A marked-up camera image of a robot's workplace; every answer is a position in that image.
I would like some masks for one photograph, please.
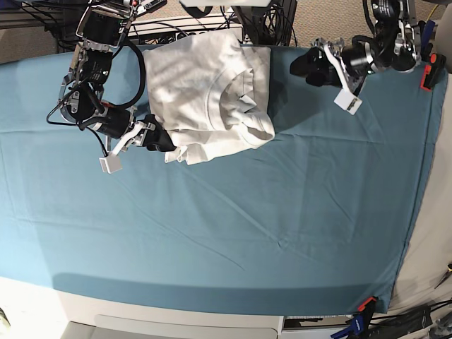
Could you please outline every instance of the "folded white shirt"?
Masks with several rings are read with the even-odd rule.
[[[144,53],[150,109],[192,165],[258,148],[275,137],[267,115],[270,49],[242,48],[219,30]]]

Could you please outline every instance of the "gray carpet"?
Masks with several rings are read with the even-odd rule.
[[[421,0],[416,2],[418,20],[425,20],[433,5]],[[443,12],[444,8],[440,6],[433,18],[440,18]],[[143,19],[185,15],[178,0],[168,0],[168,5]],[[343,37],[350,41],[353,35],[369,34],[362,0],[298,0],[294,29],[298,44],[305,47],[317,37],[327,40]],[[0,63],[55,52],[54,40],[43,28],[0,30]]]

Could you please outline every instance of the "teal fabric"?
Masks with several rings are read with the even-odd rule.
[[[0,275],[190,311],[350,314],[370,295],[387,310],[446,77],[428,93],[422,68],[370,76],[353,117],[337,88],[289,74],[303,52],[272,50],[274,141],[190,167],[133,148],[113,175],[90,133],[45,122],[70,54],[0,66]],[[137,73],[125,49],[105,98],[133,97]]]

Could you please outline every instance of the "white t-shirt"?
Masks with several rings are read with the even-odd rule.
[[[177,147],[165,162],[192,165],[274,138],[269,48],[242,48],[233,33],[219,30],[143,55],[151,112]]]

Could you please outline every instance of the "blue clamp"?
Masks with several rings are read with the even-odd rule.
[[[332,334],[331,337],[333,339],[339,339],[346,337],[350,334],[357,335],[362,332],[364,332],[364,319],[362,315],[358,314],[353,318],[353,320],[351,321],[350,325],[347,328],[344,328],[343,330]]]

